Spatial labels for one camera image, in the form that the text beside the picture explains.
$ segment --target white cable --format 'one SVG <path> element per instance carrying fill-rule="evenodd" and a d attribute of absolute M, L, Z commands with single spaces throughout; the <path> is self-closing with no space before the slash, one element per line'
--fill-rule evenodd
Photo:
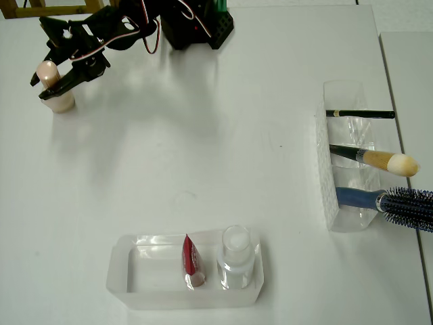
<path fill-rule="evenodd" d="M 194 18 L 198 20 L 198 22 L 200 23 L 200 25 L 202 25 L 204 31 L 206 32 L 206 34 L 212 38 L 212 35 L 210 34 L 209 30 L 206 28 L 206 26 L 203 24 L 203 22 L 201 21 L 201 19 L 199 17 L 197 17 L 196 13 L 191 9 L 190 6 L 188 6 L 188 4 L 186 4 L 186 2 L 184 2 L 184 0 L 177 0 L 178 2 L 182 3 L 189 11 L 189 13 L 191 14 L 191 17 L 188 17 L 185 12 L 181 13 L 189 20 L 193 20 Z"/>
<path fill-rule="evenodd" d="M 122 19 L 123 18 L 128 18 L 135 25 L 135 27 L 138 28 L 138 25 L 132 19 L 130 19 L 128 16 L 123 16 Z M 113 41 L 115 41 L 117 39 L 121 39 L 122 37 L 127 37 L 127 36 L 135 35 L 135 34 L 138 34 L 138 33 L 140 33 L 140 30 L 136 30 L 135 32 L 129 32 L 128 34 L 123 34 L 123 35 L 116 36 L 116 37 L 110 39 L 109 41 L 106 41 L 103 45 L 101 45 L 97 49 L 94 49 L 92 52 L 89 52 L 88 54 L 80 56 L 79 58 L 70 58 L 70 60 L 73 61 L 73 62 L 76 62 L 76 61 L 81 61 L 81 60 L 87 59 L 87 58 L 91 57 L 93 54 L 101 51 L 105 46 L 107 46 L 111 42 L 113 42 Z"/>
<path fill-rule="evenodd" d="M 146 5 L 144 4 L 144 0 L 141 0 L 141 6 L 143 7 L 144 17 L 146 18 L 146 25 L 149 24 L 149 17 L 147 16 Z"/>
<path fill-rule="evenodd" d="M 156 23 L 156 26 L 158 27 L 158 34 L 157 34 L 157 38 L 156 38 L 156 43 L 155 43 L 155 48 L 153 51 L 149 50 L 149 47 L 147 46 L 147 41 L 146 38 L 143 39 L 144 41 L 144 46 L 146 46 L 147 52 L 149 54 L 155 54 L 156 50 L 158 49 L 158 46 L 160 44 L 160 35 L 161 35 L 161 24 L 159 21 L 157 21 L 156 19 L 154 19 L 154 22 Z"/>

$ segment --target brush bristles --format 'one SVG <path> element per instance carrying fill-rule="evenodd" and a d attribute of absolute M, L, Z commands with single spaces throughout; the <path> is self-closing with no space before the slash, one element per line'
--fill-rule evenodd
<path fill-rule="evenodd" d="M 393 188 L 387 194 L 383 203 L 387 221 L 433 232 L 433 192 Z"/>

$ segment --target eyeliner pencil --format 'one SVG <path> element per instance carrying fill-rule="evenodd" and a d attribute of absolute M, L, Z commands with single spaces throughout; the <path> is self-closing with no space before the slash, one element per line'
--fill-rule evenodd
<path fill-rule="evenodd" d="M 393 110 L 326 110 L 328 117 L 355 116 L 365 118 L 395 118 Z"/>

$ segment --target green object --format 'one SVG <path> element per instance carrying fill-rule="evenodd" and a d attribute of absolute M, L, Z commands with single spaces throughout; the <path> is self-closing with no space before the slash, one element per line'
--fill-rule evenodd
<path fill-rule="evenodd" d="M 216 10 L 218 12 L 227 11 L 227 0 L 216 0 Z"/>

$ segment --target white table surface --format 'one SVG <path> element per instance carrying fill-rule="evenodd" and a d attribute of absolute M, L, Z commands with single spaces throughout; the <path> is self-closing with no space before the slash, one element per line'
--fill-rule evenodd
<path fill-rule="evenodd" d="M 433 31 L 431 0 L 358 0 L 358 3 L 372 6 L 379 33 Z"/>
<path fill-rule="evenodd" d="M 402 145 L 421 164 L 412 188 L 433 191 L 433 32 L 385 32 L 381 39 Z M 421 242 L 431 284 L 433 234 L 421 232 Z"/>
<path fill-rule="evenodd" d="M 360 80 L 392 109 L 371 8 L 231 13 L 219 51 L 105 51 L 112 67 L 60 116 L 28 84 L 47 53 L 37 19 L 0 22 L 0 324 L 430 324 L 415 232 L 329 233 L 317 189 L 323 82 Z M 398 151 L 394 121 L 376 128 Z M 262 238 L 252 307 L 131 311 L 106 290 L 123 234 L 235 223 Z"/>

